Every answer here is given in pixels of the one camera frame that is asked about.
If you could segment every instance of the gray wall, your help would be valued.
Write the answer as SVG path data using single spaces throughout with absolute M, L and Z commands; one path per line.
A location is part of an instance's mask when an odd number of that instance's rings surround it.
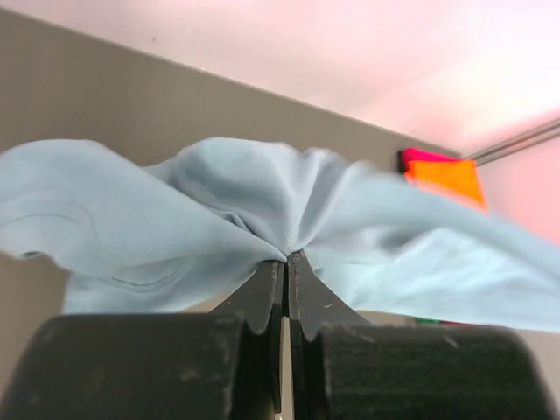
M 140 165 L 212 136 L 321 146 L 392 170 L 405 146 L 443 151 L 0 10 L 0 150 L 89 138 Z M 65 275 L 0 258 L 0 391 L 27 337 L 56 314 Z

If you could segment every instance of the green object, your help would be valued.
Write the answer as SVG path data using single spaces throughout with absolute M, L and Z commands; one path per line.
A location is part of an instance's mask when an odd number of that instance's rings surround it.
M 436 319 L 416 318 L 416 324 L 420 326 L 437 325 L 439 324 L 439 321 Z

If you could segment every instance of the light blue cloth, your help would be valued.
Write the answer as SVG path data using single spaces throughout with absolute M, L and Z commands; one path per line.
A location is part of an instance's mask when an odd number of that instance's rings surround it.
M 560 250 L 329 150 L 208 139 L 140 168 L 98 143 L 0 155 L 0 249 L 73 272 L 64 312 L 175 312 L 304 249 L 355 309 L 560 331 Z

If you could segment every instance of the white ceiling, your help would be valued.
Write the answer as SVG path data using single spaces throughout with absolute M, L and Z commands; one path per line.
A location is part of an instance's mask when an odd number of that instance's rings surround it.
M 558 0 L 0 6 L 465 152 L 560 116 Z

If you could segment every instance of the orange sticky note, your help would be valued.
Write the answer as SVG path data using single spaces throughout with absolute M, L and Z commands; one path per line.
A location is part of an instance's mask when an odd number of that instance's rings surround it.
M 409 162 L 409 170 L 405 176 L 414 179 L 414 183 L 422 188 L 432 189 L 435 193 L 444 190 L 453 191 L 458 196 L 467 197 L 486 210 L 486 202 L 480 188 L 476 162 L 466 159 L 455 162 L 426 162 L 413 160 Z

